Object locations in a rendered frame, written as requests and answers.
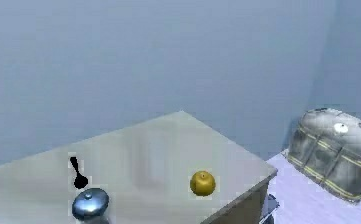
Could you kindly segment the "yellow apple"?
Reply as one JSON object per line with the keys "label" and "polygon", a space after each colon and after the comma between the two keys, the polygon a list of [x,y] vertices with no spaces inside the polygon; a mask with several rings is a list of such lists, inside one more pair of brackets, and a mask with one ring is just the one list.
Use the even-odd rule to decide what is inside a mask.
{"label": "yellow apple", "polygon": [[190,179],[190,189],[196,196],[209,196],[215,188],[215,178],[207,171],[197,171]]}

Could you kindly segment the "black spoon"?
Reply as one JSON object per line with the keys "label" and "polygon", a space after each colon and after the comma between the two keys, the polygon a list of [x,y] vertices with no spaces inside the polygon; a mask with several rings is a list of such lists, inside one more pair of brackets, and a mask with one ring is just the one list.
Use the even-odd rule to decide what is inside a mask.
{"label": "black spoon", "polygon": [[76,157],[71,157],[70,162],[76,173],[76,177],[74,179],[73,184],[77,189],[83,189],[88,185],[88,178],[80,173],[78,160]]}

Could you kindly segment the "grey worktop counter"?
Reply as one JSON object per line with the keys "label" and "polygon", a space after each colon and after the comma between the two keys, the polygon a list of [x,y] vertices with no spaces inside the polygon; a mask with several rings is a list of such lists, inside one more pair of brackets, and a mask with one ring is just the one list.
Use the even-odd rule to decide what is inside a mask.
{"label": "grey worktop counter", "polygon": [[[80,224],[69,159],[104,189],[110,224],[258,224],[277,170],[180,111],[0,165],[0,224]],[[211,173],[196,196],[190,179]]]}

